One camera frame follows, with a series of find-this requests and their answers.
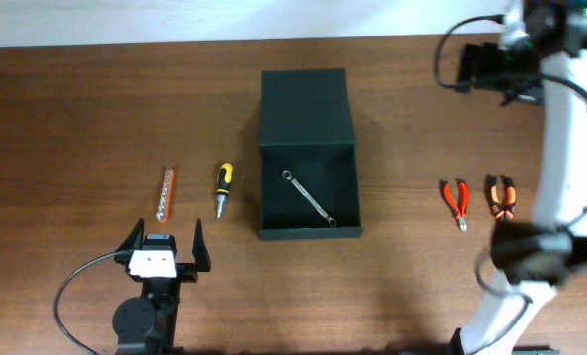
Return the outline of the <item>silver double ring wrench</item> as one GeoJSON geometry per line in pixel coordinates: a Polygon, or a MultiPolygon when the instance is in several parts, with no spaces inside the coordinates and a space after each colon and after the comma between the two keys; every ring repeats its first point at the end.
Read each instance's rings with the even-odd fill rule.
{"type": "Polygon", "coordinates": [[[309,202],[309,204],[318,212],[318,214],[329,223],[331,227],[335,227],[337,225],[337,221],[331,215],[329,215],[328,212],[304,188],[304,186],[294,178],[289,170],[284,170],[281,175],[295,187],[295,189],[309,202]]]}

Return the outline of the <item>small red pliers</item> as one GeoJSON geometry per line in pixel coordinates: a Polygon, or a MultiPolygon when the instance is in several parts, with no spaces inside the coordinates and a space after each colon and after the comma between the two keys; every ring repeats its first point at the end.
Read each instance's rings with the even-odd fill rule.
{"type": "Polygon", "coordinates": [[[439,182],[441,196],[450,209],[450,212],[456,221],[460,231],[465,232],[467,224],[467,207],[469,203],[469,189],[462,179],[457,179],[458,196],[454,198],[450,192],[449,182],[441,180],[439,182]]]}

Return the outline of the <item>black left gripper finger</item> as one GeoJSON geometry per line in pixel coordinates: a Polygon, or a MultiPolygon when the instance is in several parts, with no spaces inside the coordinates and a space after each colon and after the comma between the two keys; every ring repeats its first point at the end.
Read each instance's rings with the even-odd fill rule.
{"type": "Polygon", "coordinates": [[[194,258],[195,268],[198,272],[210,272],[211,260],[205,243],[202,222],[198,218],[195,224],[192,256],[194,258]]]}
{"type": "Polygon", "coordinates": [[[145,231],[145,221],[143,218],[139,218],[136,222],[131,233],[117,248],[117,252],[131,251],[135,249],[141,249],[142,240],[145,231]]]}

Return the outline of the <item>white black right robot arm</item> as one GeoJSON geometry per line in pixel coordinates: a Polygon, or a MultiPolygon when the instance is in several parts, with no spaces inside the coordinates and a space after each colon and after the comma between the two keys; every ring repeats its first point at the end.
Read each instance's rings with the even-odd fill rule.
{"type": "Polygon", "coordinates": [[[534,316],[587,268],[587,1],[513,1],[493,21],[500,41],[466,47],[452,88],[543,107],[540,182],[531,220],[502,215],[477,258],[493,276],[451,354],[515,353],[534,316]]]}

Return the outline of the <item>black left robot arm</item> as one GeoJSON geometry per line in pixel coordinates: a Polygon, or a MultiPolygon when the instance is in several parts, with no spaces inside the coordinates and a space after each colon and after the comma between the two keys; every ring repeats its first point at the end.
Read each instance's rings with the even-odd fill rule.
{"type": "Polygon", "coordinates": [[[142,286],[141,294],[122,302],[112,318],[119,354],[185,354],[175,344],[176,323],[184,283],[196,283],[211,270],[202,223],[195,223],[193,261],[176,261],[176,239],[171,234],[147,234],[140,219],[116,250],[114,261],[142,286]]]}

